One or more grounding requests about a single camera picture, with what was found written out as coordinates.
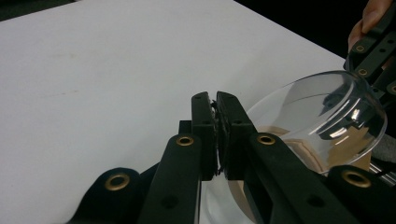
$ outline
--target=clear plastic bowl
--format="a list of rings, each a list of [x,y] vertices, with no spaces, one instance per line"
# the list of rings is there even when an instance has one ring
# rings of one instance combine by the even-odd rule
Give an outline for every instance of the clear plastic bowl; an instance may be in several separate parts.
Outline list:
[[[386,113],[367,82],[346,71],[294,81],[264,97],[247,114],[258,132],[278,135],[319,174],[361,158],[387,126]]]

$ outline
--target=human hand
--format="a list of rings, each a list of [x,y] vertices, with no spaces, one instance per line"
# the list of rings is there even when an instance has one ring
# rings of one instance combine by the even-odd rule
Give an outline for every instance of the human hand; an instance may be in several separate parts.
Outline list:
[[[350,52],[356,42],[367,35],[367,33],[376,26],[392,2],[392,0],[368,0],[363,10],[361,20],[355,24],[349,34],[347,40],[348,52]]]

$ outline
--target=brass grommet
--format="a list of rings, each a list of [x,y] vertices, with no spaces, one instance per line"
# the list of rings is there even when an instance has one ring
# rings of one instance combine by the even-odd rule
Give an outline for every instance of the brass grommet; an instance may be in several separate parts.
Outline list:
[[[275,139],[269,135],[259,135],[257,137],[257,141],[263,145],[273,145],[275,143]]]
[[[358,46],[356,47],[356,50],[357,50],[358,52],[362,52],[362,51],[364,51],[364,46],[358,45]]]
[[[114,179],[116,179],[116,178],[122,179],[119,184],[113,184],[112,183],[112,181]],[[129,184],[130,180],[131,179],[129,178],[129,176],[127,174],[125,174],[125,173],[114,174],[114,175],[111,175],[108,178],[108,180],[106,181],[105,188],[108,189],[108,190],[111,190],[111,191],[116,191],[116,190],[119,190],[119,189],[123,189]]]
[[[366,75],[367,75],[367,70],[365,70],[365,69],[359,69],[359,75],[361,75],[361,76],[366,76]]]
[[[187,147],[194,143],[194,139],[188,136],[181,136],[176,140],[176,143],[180,146]]]
[[[358,188],[366,189],[371,187],[371,181],[361,173],[351,170],[345,170],[342,173],[342,177],[347,183],[354,185]]]

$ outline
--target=white table surface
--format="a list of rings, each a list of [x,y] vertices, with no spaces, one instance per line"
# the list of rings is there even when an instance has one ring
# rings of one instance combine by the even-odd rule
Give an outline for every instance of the white table surface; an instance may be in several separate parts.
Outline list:
[[[83,0],[1,21],[0,52],[2,224],[65,223],[101,173],[148,169],[195,93],[249,109],[344,63],[232,0]]]

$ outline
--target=screw hole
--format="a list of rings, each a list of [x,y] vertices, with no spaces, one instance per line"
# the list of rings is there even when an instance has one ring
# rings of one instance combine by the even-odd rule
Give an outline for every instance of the screw hole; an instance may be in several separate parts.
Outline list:
[[[361,75],[361,76],[366,76],[366,75],[367,75],[367,70],[365,70],[365,69],[360,69],[360,70],[359,70],[359,75]]]
[[[105,183],[105,188],[116,191],[125,188],[130,182],[130,178],[125,173],[111,175]]]
[[[371,186],[371,181],[366,176],[355,171],[346,170],[342,173],[342,177],[347,183],[359,188],[370,188]]]
[[[180,146],[187,147],[187,146],[192,145],[192,143],[194,142],[194,139],[192,139],[191,137],[188,137],[188,136],[182,136],[182,137],[179,137],[176,140],[176,142]]]
[[[260,135],[257,137],[257,141],[263,145],[272,145],[275,143],[275,139],[268,135]]]
[[[359,45],[359,46],[356,47],[356,50],[357,50],[358,52],[362,52],[362,51],[364,51],[364,46]]]

